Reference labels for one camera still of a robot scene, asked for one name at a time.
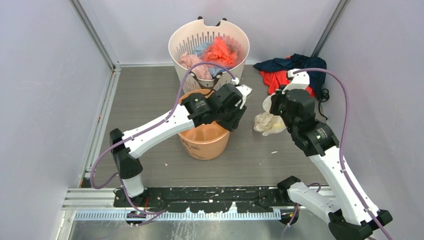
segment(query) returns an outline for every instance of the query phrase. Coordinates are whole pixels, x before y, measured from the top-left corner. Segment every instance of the wooden floor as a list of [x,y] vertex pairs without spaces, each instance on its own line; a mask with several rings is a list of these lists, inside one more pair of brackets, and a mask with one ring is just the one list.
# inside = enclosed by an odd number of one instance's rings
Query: wooden floor
[[[213,160],[197,160],[186,153],[175,135],[140,158],[145,187],[276,185],[291,175],[305,183],[326,183],[286,130],[269,136],[253,130],[254,118],[263,112],[262,102],[268,95],[259,72],[246,65],[240,83],[251,87],[253,93],[247,100],[247,110],[238,129],[230,134],[225,151]],[[112,129],[131,130],[169,111],[179,84],[173,66],[123,68],[102,151],[110,145]],[[95,182],[104,183],[116,171],[112,155],[107,154],[96,169]],[[108,186],[119,186],[118,179]]]

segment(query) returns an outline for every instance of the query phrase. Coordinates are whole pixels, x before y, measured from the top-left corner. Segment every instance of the dark blue cloth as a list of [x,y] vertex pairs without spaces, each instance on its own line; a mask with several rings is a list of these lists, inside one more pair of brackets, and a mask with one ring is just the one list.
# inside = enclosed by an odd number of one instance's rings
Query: dark blue cloth
[[[293,54],[289,59],[274,58],[264,62],[258,62],[253,65],[255,69],[260,71],[274,73],[281,70],[320,68],[327,69],[327,63],[320,57],[308,57],[300,54]],[[323,97],[322,88],[326,82],[326,74],[324,72],[309,71],[309,86],[313,89],[318,99]]]

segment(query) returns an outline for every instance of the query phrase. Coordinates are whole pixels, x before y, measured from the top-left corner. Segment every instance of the red cloth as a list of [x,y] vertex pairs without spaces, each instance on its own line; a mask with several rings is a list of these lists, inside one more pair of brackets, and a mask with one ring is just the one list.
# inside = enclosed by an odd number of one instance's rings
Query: red cloth
[[[276,92],[280,85],[288,85],[290,82],[287,79],[287,71],[276,71],[276,72],[266,72],[261,71],[260,75],[263,78],[263,83],[268,88],[268,94],[271,95]],[[310,86],[306,88],[306,91],[310,94],[311,97],[315,96],[315,92]]]

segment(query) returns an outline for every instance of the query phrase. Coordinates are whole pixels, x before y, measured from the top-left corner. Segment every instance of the white robotic arm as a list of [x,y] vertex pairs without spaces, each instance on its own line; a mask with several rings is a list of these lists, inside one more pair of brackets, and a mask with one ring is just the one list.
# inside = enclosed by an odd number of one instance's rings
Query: white robotic arm
[[[383,224],[392,220],[386,210],[379,209],[365,194],[346,160],[342,169],[339,159],[339,141],[332,129],[325,123],[315,119],[315,100],[305,90],[309,85],[306,72],[293,74],[298,69],[287,72],[292,81],[281,86],[271,97],[270,113],[281,116],[296,146],[317,166],[331,187],[336,200],[316,193],[291,176],[277,186],[283,190],[284,196],[291,201],[305,206],[328,226],[339,240],[363,240],[369,237],[378,226],[368,213],[370,210]],[[363,196],[368,209],[365,209],[358,196],[348,183],[347,172],[353,185]]]
[[[166,119],[170,111],[162,116],[132,130],[121,132],[114,129],[110,132],[111,144],[122,139],[132,138],[112,150],[119,177],[129,197],[136,197],[144,192],[141,172],[143,167],[140,158],[151,147],[161,143],[175,134],[195,128],[202,124],[216,121],[223,128],[233,131],[246,111],[246,99],[252,89],[246,85],[234,86],[225,84],[213,92],[208,98],[201,93],[192,93],[178,104],[171,117]],[[141,131],[152,128],[160,121],[161,125],[150,129],[136,137]]]

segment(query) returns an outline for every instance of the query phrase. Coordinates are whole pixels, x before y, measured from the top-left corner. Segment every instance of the laundry basket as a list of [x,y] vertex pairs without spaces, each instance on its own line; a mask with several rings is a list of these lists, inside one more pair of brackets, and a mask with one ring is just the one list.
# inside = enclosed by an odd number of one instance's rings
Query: laundry basket
[[[198,20],[189,22],[175,31],[168,43],[169,54],[172,57],[176,73],[178,74],[179,81],[183,80],[187,72],[187,68],[181,66],[178,62],[180,57],[185,52],[193,54],[193,49],[203,42],[213,42],[215,37],[228,36],[234,39],[241,46],[243,60],[230,72],[236,78],[240,78],[245,66],[246,57],[249,54],[250,44],[248,36],[243,30],[233,23],[223,18],[216,26],[206,26],[202,17]],[[228,72],[220,72],[212,80],[200,79],[194,72],[191,72],[185,81],[183,90],[188,93],[198,89],[215,89],[218,90],[222,85],[237,82],[232,81]]]

